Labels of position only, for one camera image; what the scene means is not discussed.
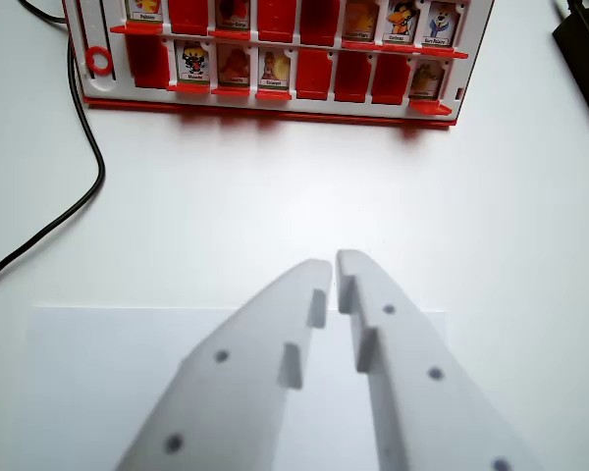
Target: white table surface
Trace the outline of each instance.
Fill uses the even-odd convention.
[[[556,24],[547,0],[496,2],[449,131],[87,111],[102,193],[0,278],[0,470],[32,305],[233,307],[339,248],[451,313],[453,353],[546,469],[589,470],[589,112]],[[0,0],[0,259],[95,177],[65,56]]]

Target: gripper jaw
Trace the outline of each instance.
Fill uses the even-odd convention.
[[[340,251],[337,284],[356,369],[368,375],[382,471],[541,469],[377,263]]]
[[[270,470],[288,389],[323,327],[332,266],[308,260],[257,294],[182,361],[119,471]]]

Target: black cable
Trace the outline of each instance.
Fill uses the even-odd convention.
[[[55,17],[51,17],[47,15],[41,10],[33,7],[32,5],[27,6],[26,0],[19,0],[19,2],[27,8],[31,13],[34,15],[42,18],[44,21],[49,21],[51,23],[59,23],[54,22],[50,19],[55,19]],[[103,160],[102,153],[98,148],[98,144],[96,143],[96,139],[94,138],[93,133],[91,132],[91,128],[89,127],[89,123],[87,122],[87,117],[85,116],[85,111],[82,108],[82,104],[80,103],[79,98],[79,91],[77,89],[77,78],[75,75],[75,67],[77,66],[77,59],[74,55],[72,50],[72,45],[70,40],[68,40],[68,83],[70,84],[70,93],[72,94],[72,101],[75,104],[75,108],[77,109],[77,114],[79,115],[80,124],[82,125],[82,130],[85,132],[85,136],[89,141],[89,145],[91,146],[91,150],[94,153],[94,157],[96,158],[96,163],[98,164],[98,176],[96,177],[96,181],[91,186],[91,188],[87,191],[86,194],[82,196],[82,198],[73,204],[65,213],[55,219],[53,222],[48,224],[45,228],[27,240],[22,246],[11,252],[7,255],[1,262],[0,262],[0,272],[4,270],[10,263],[16,260],[18,257],[26,253],[32,247],[34,247],[40,240],[50,234],[53,230],[63,224],[66,220],[68,220],[72,215],[74,215],[77,211],[79,211],[82,206],[89,201],[92,196],[94,196],[98,190],[102,187],[105,181],[105,161]]]
[[[42,12],[34,5],[29,4],[27,2],[27,0],[18,0],[18,1],[20,2],[20,5],[22,5],[24,8],[26,8],[31,13],[33,13],[36,17],[41,18],[45,22],[61,23],[61,24],[64,24],[66,22],[66,19],[63,17],[53,17],[52,15],[48,15],[46,12]]]

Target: red plastic frame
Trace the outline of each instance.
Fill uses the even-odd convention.
[[[229,95],[229,96],[250,96],[250,86],[222,86],[212,90],[214,95]]]
[[[293,99],[293,96],[289,91],[257,90],[255,98],[258,100],[289,101]]]
[[[209,93],[209,83],[183,83],[177,82],[176,85],[167,85],[168,91],[178,91],[182,93]]]
[[[150,101],[127,101],[127,100],[106,100],[103,98],[88,98],[83,96],[83,101],[88,105],[100,108],[114,108],[125,110],[150,110],[150,111],[176,111],[193,114],[223,114],[231,116],[233,112],[237,115],[247,116],[268,116],[285,120],[306,120],[325,123],[348,123],[357,125],[414,125],[420,128],[446,129],[456,124],[453,121],[440,120],[410,120],[405,118],[379,118],[372,116],[350,116],[350,115],[324,115],[319,113],[302,113],[297,111],[275,111],[259,110],[249,108],[227,108],[222,106],[200,106],[182,105],[179,103],[154,103]]]
[[[164,32],[164,27],[162,24],[140,23],[128,20],[124,25],[112,26],[109,30],[118,34],[156,35]]]
[[[94,62],[94,56],[96,54],[100,54],[107,60],[107,65],[103,68],[96,66]],[[95,74],[99,74],[100,76],[108,76],[111,74],[111,71],[114,70],[114,61],[111,58],[111,54],[107,49],[101,46],[92,46],[85,52],[85,63],[87,67],[94,72]]]

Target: screw hole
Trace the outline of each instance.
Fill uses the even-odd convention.
[[[493,469],[495,469],[495,471],[510,471],[511,468],[505,459],[498,458],[493,462]]]
[[[184,438],[180,434],[173,434],[164,442],[164,448],[168,454],[174,454],[184,445]]]
[[[229,351],[227,350],[218,350],[214,355],[214,359],[216,363],[223,363],[229,359]]]
[[[432,368],[430,368],[430,370],[428,371],[428,375],[430,376],[430,378],[432,378],[433,380],[436,381],[441,381],[443,379],[443,370],[441,370],[441,368],[437,367],[437,366],[433,366]]]

